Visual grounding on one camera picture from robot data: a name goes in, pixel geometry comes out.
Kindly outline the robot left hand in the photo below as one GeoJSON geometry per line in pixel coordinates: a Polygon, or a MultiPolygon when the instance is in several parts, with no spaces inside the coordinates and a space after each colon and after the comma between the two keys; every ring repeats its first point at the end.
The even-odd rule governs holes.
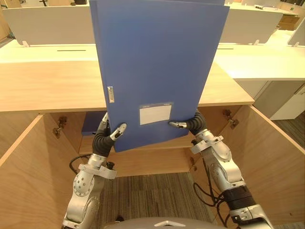
{"type": "Polygon", "coordinates": [[[123,135],[127,127],[126,123],[120,124],[113,132],[110,132],[108,113],[102,118],[92,142],[92,152],[107,158],[115,141],[123,135]]]}

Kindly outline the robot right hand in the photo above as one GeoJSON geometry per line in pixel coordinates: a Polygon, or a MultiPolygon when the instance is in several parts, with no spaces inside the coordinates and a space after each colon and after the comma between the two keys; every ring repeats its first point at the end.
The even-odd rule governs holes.
{"type": "Polygon", "coordinates": [[[187,129],[193,135],[197,135],[207,128],[206,120],[199,110],[196,110],[194,117],[186,121],[170,121],[170,126],[180,129],[187,129]]]}

